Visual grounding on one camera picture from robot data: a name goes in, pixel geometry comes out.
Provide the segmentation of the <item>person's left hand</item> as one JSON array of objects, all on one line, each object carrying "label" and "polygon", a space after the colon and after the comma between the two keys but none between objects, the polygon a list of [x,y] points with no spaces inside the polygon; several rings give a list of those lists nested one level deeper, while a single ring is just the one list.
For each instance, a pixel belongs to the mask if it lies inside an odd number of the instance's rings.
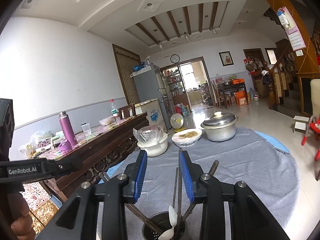
[{"label": "person's left hand", "polygon": [[20,193],[8,194],[8,201],[11,211],[16,215],[12,222],[11,230],[18,239],[34,240],[36,233],[32,228],[33,220],[29,215],[29,206]]}]

